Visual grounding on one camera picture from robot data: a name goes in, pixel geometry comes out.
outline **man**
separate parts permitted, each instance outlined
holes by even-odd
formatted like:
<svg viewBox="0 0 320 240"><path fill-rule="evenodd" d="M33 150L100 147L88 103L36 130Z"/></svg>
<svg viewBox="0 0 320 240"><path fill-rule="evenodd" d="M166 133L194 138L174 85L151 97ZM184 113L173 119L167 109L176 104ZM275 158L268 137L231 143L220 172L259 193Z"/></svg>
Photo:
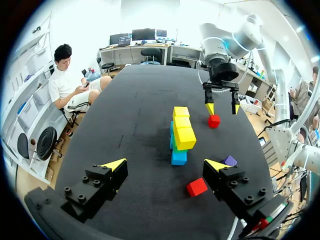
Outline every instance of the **man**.
<svg viewBox="0 0 320 240"><path fill-rule="evenodd" d="M307 82L302 81L301 84L298 86L298 88L290 88L290 96L292 98L292 101L290 102L290 119L298 119L298 117L303 113L304 109L307 106L307 103L312 95L312 92L314 91L317 77L319 73L319 68L317 66L313 67L313 74L312 78L313 81ZM304 125L309 129L312 127L313 130L317 129L319 127L319 114L320 114L320 101L318 100L313 110L304 123ZM306 132L303 130L300 132L303 136L303 142L307 137Z"/></svg>
<svg viewBox="0 0 320 240"><path fill-rule="evenodd" d="M63 44L55 50L56 70L49 79L49 94L58 109L86 112L112 79L103 76L87 82L80 72L69 69L71 55L72 49L68 44Z"/></svg>

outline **screw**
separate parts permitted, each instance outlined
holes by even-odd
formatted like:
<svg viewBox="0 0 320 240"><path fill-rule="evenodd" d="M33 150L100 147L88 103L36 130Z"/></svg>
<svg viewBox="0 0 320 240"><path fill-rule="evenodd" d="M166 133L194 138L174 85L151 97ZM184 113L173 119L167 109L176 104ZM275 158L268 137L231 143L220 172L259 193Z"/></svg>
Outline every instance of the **screw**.
<svg viewBox="0 0 320 240"><path fill-rule="evenodd" d="M249 182L249 178L247 176L243 177L242 182L246 184L247 182Z"/></svg>
<svg viewBox="0 0 320 240"><path fill-rule="evenodd" d="M264 196L267 192L267 189L265 189L264 187L260 189L259 191L259 195Z"/></svg>
<svg viewBox="0 0 320 240"><path fill-rule="evenodd" d="M67 195L71 194L71 188L69 186L66 186L64 188L64 193L67 194Z"/></svg>
<svg viewBox="0 0 320 240"><path fill-rule="evenodd" d="M79 194L78 195L78 201L79 201L79 203L84 203L86 201L86 196L82 195L82 194Z"/></svg>
<svg viewBox="0 0 320 240"><path fill-rule="evenodd" d="M87 183L89 182L89 178L87 176L82 177L82 182Z"/></svg>
<svg viewBox="0 0 320 240"><path fill-rule="evenodd" d="M230 187L231 187L231 188L235 188L237 185L238 185L238 182L237 182L237 181L232 181L232 182L230 182Z"/></svg>
<svg viewBox="0 0 320 240"><path fill-rule="evenodd" d="M37 209L37 210L40 210L41 209L41 204L40 203L37 203L36 205L35 205L35 208Z"/></svg>
<svg viewBox="0 0 320 240"><path fill-rule="evenodd" d="M251 204L253 200L254 200L254 197L251 196L251 195L248 195L248 196L244 199L244 201L245 201L247 204Z"/></svg>
<svg viewBox="0 0 320 240"><path fill-rule="evenodd" d="M94 180L94 181L93 181L93 185L94 185L95 187L99 187L99 186L100 186L100 181L99 181L99 180Z"/></svg>

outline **red block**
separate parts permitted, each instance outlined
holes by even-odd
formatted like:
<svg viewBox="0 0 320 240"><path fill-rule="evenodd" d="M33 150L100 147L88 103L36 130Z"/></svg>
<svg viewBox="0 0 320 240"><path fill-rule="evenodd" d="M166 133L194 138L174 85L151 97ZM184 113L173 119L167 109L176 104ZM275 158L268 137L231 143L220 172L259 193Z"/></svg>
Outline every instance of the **red block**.
<svg viewBox="0 0 320 240"><path fill-rule="evenodd" d="M208 118L208 125L210 128L215 129L219 126L221 120L219 115L215 114L215 115L210 115Z"/></svg>
<svg viewBox="0 0 320 240"><path fill-rule="evenodd" d="M199 178L193 182L190 182L186 186L186 189L188 190L191 197L198 196L199 194L202 194L208 190L203 178Z"/></svg>

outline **black tabletop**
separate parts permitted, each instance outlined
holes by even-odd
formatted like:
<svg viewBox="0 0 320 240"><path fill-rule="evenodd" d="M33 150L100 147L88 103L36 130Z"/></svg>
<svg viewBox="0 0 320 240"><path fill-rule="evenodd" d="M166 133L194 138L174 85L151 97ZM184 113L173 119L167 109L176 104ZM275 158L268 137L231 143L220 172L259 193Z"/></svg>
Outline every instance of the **black tabletop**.
<svg viewBox="0 0 320 240"><path fill-rule="evenodd" d="M201 71L204 80L208 72ZM186 185L202 177L204 159L228 155L273 197L267 162L242 109L232 115L231 93L214 95L221 123L208 127L205 93L195 69L163 65L125 67L89 108L70 142L55 189L63 194L92 164L126 158L128 177L113 201L88 224L122 239L227 239L234 214L209 189L190 197ZM184 166L171 165L174 106L188 107L197 142ZM239 235L238 223L234 237Z"/></svg>

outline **computer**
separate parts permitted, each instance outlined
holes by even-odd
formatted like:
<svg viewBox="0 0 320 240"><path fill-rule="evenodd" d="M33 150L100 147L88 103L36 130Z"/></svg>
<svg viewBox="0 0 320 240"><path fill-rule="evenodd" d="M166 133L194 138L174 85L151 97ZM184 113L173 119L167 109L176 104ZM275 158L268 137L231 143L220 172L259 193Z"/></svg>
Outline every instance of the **computer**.
<svg viewBox="0 0 320 240"><path fill-rule="evenodd" d="M121 36L119 37L119 47L129 46L131 43L130 36Z"/></svg>
<svg viewBox="0 0 320 240"><path fill-rule="evenodd" d="M154 39L155 39L155 29L154 28L132 30L132 41L154 40Z"/></svg>
<svg viewBox="0 0 320 240"><path fill-rule="evenodd" d="M177 41L178 31L177 29L162 30L157 29L155 31L156 40Z"/></svg>
<svg viewBox="0 0 320 240"><path fill-rule="evenodd" d="M120 33L120 34L110 35L110 44L109 45L118 44L120 37L128 37L128 33Z"/></svg>

